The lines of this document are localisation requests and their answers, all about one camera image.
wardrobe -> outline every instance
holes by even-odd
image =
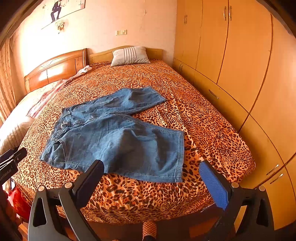
[[[266,188],[275,229],[295,221],[295,37],[256,0],[178,0],[173,68],[247,143],[240,185]]]

person figure on poster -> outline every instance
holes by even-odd
[[[59,19],[59,14],[61,12],[61,9],[62,9],[62,6],[61,6],[61,0],[58,0],[54,3],[54,6],[52,8],[52,12],[51,12],[51,17],[52,17],[52,23],[55,21],[55,20],[58,20]],[[57,13],[57,19],[55,19],[54,17],[54,13],[55,12],[58,12]]]

screw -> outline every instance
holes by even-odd
[[[260,190],[261,192],[264,192],[264,191],[265,191],[265,187],[263,187],[263,186],[259,186],[259,190]]]
[[[65,188],[70,188],[70,187],[72,187],[72,183],[66,183],[65,184]]]
[[[238,188],[238,187],[239,187],[239,184],[236,183],[236,182],[233,182],[233,183],[231,183],[231,186],[232,186],[233,188]]]
[[[40,187],[38,187],[38,191],[39,192],[42,192],[44,190],[44,186],[40,186]]]

bed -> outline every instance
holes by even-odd
[[[168,100],[133,117],[184,131],[183,181],[152,183],[104,174],[87,206],[81,209],[88,221],[139,223],[171,219],[207,208],[213,200],[198,172],[199,163],[205,159],[231,182],[240,182],[253,171],[255,163],[245,142],[211,103],[161,60],[160,49],[147,49],[151,64],[110,67],[113,50],[90,55],[92,70],[64,85],[22,141],[20,148],[25,147],[28,155],[18,164],[19,171],[13,178],[29,204],[40,185],[61,187],[79,175],[76,170],[57,169],[39,160],[61,109],[124,87],[150,85]],[[64,216],[61,207],[58,211]]]
[[[21,144],[29,127],[68,78],[80,75],[88,64],[87,49],[53,57],[24,77],[27,95],[0,128],[0,155]]]

wooden headboard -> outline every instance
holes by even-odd
[[[88,65],[87,49],[53,57],[24,77],[27,93],[60,79],[68,79]]]
[[[117,50],[117,49],[123,49],[123,48],[128,48],[128,47],[132,47],[130,45],[127,46],[121,46],[121,47],[117,47],[114,49],[109,49],[107,51],[104,52],[100,52],[100,53],[94,53],[94,54],[90,54],[89,55],[89,61],[90,63],[98,63],[98,62],[104,62],[104,61],[112,61],[113,59],[113,51]],[[163,59],[163,50],[162,49],[151,49],[151,48],[146,48],[146,53],[148,56],[148,59]]]

